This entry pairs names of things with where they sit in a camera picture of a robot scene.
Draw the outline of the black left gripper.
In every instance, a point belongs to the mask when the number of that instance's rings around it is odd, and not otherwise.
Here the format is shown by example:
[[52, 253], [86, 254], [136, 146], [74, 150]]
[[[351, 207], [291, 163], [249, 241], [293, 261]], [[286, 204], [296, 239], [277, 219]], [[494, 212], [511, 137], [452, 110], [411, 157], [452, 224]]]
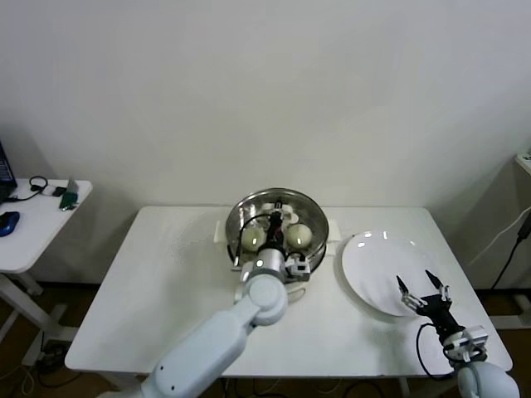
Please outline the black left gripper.
[[266, 232], [265, 248], [283, 250], [284, 233], [282, 231], [283, 222], [293, 221], [293, 209], [283, 208], [282, 200], [274, 203], [273, 210], [269, 217], [269, 227]]

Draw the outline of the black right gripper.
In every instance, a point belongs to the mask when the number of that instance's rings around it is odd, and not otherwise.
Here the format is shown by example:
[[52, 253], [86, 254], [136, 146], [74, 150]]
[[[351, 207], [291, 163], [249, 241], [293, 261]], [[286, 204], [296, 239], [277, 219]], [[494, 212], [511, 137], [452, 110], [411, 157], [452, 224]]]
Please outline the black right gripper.
[[461, 331], [461, 325], [455, 320], [450, 312], [451, 297], [449, 286], [431, 271], [426, 270], [426, 275], [438, 293], [418, 298], [409, 292], [409, 289], [397, 275], [399, 291], [402, 295], [401, 301], [411, 310], [416, 310], [418, 315], [428, 317], [435, 326], [439, 337], [449, 337]]

